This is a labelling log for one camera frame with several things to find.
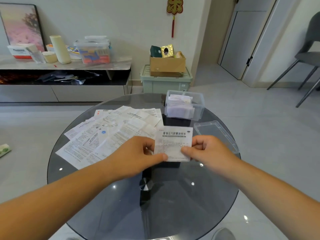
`white cylindrical bottle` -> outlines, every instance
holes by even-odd
[[[54,52],[57,55],[58,61],[61,64],[68,64],[71,62],[69,52],[66,48],[65,43],[63,42],[60,35],[51,35],[50,36],[52,45],[54,47]]]

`chair leg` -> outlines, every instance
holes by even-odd
[[[297,104],[296,108],[299,108],[299,106],[303,103],[304,100],[306,100],[307,97],[309,97],[309,95],[318,86],[319,83],[320,83],[320,78],[317,80],[314,86],[309,90],[309,92],[306,93],[306,95],[302,98],[302,100]]]
[[[290,65],[290,67],[288,69],[286,69],[285,72],[283,72],[281,74],[281,76],[279,76],[279,78],[277,80],[275,80],[271,85],[270,87],[267,88],[267,90],[269,90],[270,88],[273,87],[274,84],[276,84],[281,78],[283,78],[296,64],[298,64],[300,61],[299,60],[296,60],[292,65]]]
[[[314,72],[315,72],[317,69],[318,69],[317,66],[312,69],[312,71],[309,73],[309,75],[306,77],[306,79],[302,82],[302,84],[300,85],[300,87],[298,88],[298,90],[300,90],[300,89],[303,87],[303,85],[310,79],[310,77],[314,74]]]

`framed picture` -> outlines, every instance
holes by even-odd
[[[45,51],[35,5],[0,2],[0,16],[10,45],[35,44],[38,50]]]

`gray door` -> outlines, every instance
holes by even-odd
[[[241,79],[275,0],[239,0],[234,9],[219,64]]]

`round glass table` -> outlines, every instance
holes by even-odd
[[[77,170],[55,152],[69,141],[64,133],[94,116],[96,109],[117,109],[122,105],[135,109],[156,108],[162,111],[164,125],[193,127],[194,122],[217,120],[229,132],[223,122],[207,109],[199,121],[166,118],[163,114],[165,99],[165,94],[157,93],[125,95],[82,113],[65,129],[52,150],[48,183]],[[164,162],[108,186],[67,224],[90,240],[196,240],[225,217],[237,194],[238,189],[234,185],[200,162]]]

